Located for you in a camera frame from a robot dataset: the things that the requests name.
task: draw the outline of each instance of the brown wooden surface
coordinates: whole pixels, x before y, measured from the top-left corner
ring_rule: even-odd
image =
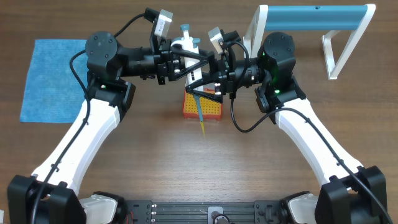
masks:
[[[219,26],[244,35],[259,4],[366,4],[367,1],[18,1],[0,2],[0,209],[8,209],[6,188],[16,175],[30,175],[63,138],[69,124],[20,123],[26,74],[35,39],[85,39],[97,30],[116,32],[146,7],[174,13],[169,37],[191,25],[200,47],[213,50],[207,32]],[[321,36],[289,32],[296,44],[294,74],[323,124],[365,166],[377,165],[387,179],[389,211],[398,222],[398,2],[374,0],[377,9],[339,79],[326,75]],[[148,46],[151,25],[134,23],[120,42]],[[339,54],[348,34],[334,40]],[[91,163],[79,197],[95,190],[129,199],[160,202],[252,202],[280,199],[302,190],[319,192],[306,160],[289,137],[268,120],[249,134],[238,132],[225,97],[223,119],[206,122],[182,116],[185,80],[158,86],[130,78],[137,86],[123,122]],[[261,113],[254,88],[240,90],[236,116],[252,125]]]

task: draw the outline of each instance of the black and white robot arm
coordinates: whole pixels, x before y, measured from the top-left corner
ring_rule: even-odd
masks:
[[[90,224],[124,220],[125,213],[120,217],[116,214],[117,210],[126,209],[121,207],[124,200],[122,198],[93,194],[90,198],[77,200],[88,166],[103,141],[123,120],[130,108],[136,87],[123,81],[122,78],[140,76],[145,80],[156,77],[158,83],[164,85],[166,77],[169,81],[178,80],[206,64],[209,64],[210,71],[203,72],[201,79],[189,82],[190,84],[186,86],[187,93],[222,103],[223,95],[226,93],[230,93],[230,98],[233,100],[238,88],[261,84],[255,89],[259,109],[263,113],[270,114],[272,122],[296,143],[318,179],[321,186],[319,197],[299,194],[283,199],[284,203],[281,203],[281,206],[288,211],[288,220],[281,223],[338,223],[336,220],[341,220],[341,223],[351,223],[347,220],[352,218],[355,219],[352,223],[360,223],[364,219],[375,220],[369,223],[385,223],[386,219],[381,209],[338,163],[319,133],[299,114],[280,110],[292,108],[309,118],[344,161],[345,166],[365,182],[370,191],[386,207],[386,183],[381,171],[377,167],[365,169],[338,144],[317,118],[310,102],[292,76],[295,58],[291,36],[281,32],[270,34],[259,50],[257,58],[236,60],[232,46],[240,41],[238,33],[234,31],[225,34],[219,28],[215,28],[209,32],[209,36],[216,51],[221,55],[221,59],[218,60],[213,52],[199,50],[195,53],[184,50],[189,49],[188,46],[182,46],[184,41],[172,44],[171,40],[165,39],[172,20],[170,12],[147,9],[144,17],[154,23],[148,48],[125,48],[108,32],[97,32],[87,40],[90,116],[86,126],[57,166],[56,172],[49,178],[44,195],[51,196],[46,202],[41,202],[46,204],[48,209],[45,212],[40,210],[37,223],[51,220],[55,214],[63,218],[64,223],[79,223],[76,219],[70,218],[72,213],[76,217],[84,217],[83,223]],[[184,58],[194,58],[196,64],[185,67],[182,62]],[[198,91],[199,86],[209,83],[215,84],[214,95]],[[60,144],[45,162],[33,171],[32,177],[16,176],[11,182],[7,194],[13,223],[30,221],[32,200],[36,196],[37,189],[79,129],[86,111],[85,101],[76,121]],[[347,189],[358,191],[359,196],[352,197]],[[352,208],[354,201],[362,203]],[[19,215],[21,209],[25,216]]]

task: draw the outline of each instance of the white bracket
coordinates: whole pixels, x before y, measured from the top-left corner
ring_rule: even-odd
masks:
[[[362,18],[359,26],[356,30],[352,31],[349,39],[347,41],[346,47],[341,53],[340,58],[335,64],[335,59],[333,57],[333,51],[331,49],[331,38],[340,32],[340,30],[331,30],[326,35],[322,36],[323,42],[323,51],[325,53],[325,61],[326,61],[326,69],[328,72],[328,77],[330,80],[337,79],[338,74],[341,72],[344,64],[347,62],[348,57],[353,52],[356,44],[362,37],[362,34],[365,32],[368,27],[369,22],[371,21],[374,11],[376,10],[376,6],[374,4],[367,4],[368,10],[365,13],[365,16]]]
[[[268,6],[260,5],[257,8],[256,13],[254,13],[248,31],[246,31],[246,34],[243,37],[243,45],[247,48],[250,58],[257,57],[257,52],[261,47],[262,36],[266,29],[267,16]]]

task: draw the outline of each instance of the yellow pipette tip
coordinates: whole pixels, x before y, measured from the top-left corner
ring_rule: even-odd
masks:
[[[200,126],[201,126],[201,131],[203,132],[203,136],[206,136],[206,134],[205,134],[205,123],[203,121],[200,121]]]

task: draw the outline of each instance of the blue mat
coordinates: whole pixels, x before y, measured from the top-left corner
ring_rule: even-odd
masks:
[[[72,123],[84,94],[69,68],[72,56],[85,48],[86,40],[36,40],[27,74],[21,122]],[[87,55],[73,66],[87,84]]]

